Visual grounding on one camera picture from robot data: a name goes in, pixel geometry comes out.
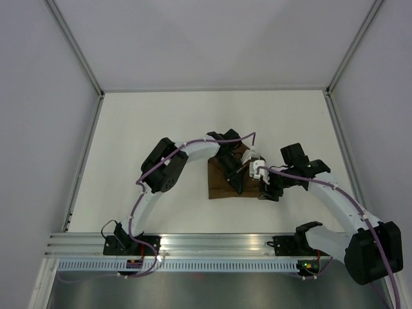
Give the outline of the brown cloth napkin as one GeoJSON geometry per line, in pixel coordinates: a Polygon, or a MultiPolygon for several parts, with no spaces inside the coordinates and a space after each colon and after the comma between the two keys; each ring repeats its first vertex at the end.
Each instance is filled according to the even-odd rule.
{"type": "Polygon", "coordinates": [[[208,159],[207,182],[210,200],[223,198],[258,198],[259,181],[249,176],[249,162],[241,159],[249,148],[242,144],[225,156],[208,159]]]}

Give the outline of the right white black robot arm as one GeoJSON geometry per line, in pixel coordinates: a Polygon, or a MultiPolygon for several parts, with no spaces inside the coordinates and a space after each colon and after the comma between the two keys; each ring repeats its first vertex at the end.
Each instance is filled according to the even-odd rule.
{"type": "Polygon", "coordinates": [[[301,144],[281,149],[286,167],[270,168],[264,159],[250,163],[250,176],[259,180],[264,200],[279,201],[285,189],[299,186],[321,201],[343,229],[334,232],[318,221],[296,227],[294,247],[301,254],[320,251],[340,261],[360,285],[382,279],[404,268],[402,236],[392,221],[372,215],[335,180],[320,159],[310,160],[301,144]]]}

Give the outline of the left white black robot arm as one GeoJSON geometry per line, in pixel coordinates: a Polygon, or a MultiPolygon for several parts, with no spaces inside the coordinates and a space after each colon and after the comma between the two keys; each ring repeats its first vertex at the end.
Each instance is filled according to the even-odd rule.
{"type": "Polygon", "coordinates": [[[104,254],[113,256],[138,255],[143,246],[154,248],[152,241],[143,239],[149,215],[163,194],[177,183],[184,167],[191,162],[215,158],[223,168],[224,180],[236,194],[243,192],[245,168],[234,156],[243,138],[229,129],[226,133],[209,132],[205,136],[177,144],[169,138],[157,143],[141,165],[142,175],[136,181],[141,193],[130,215],[115,226],[112,236],[105,240],[104,254]]]}

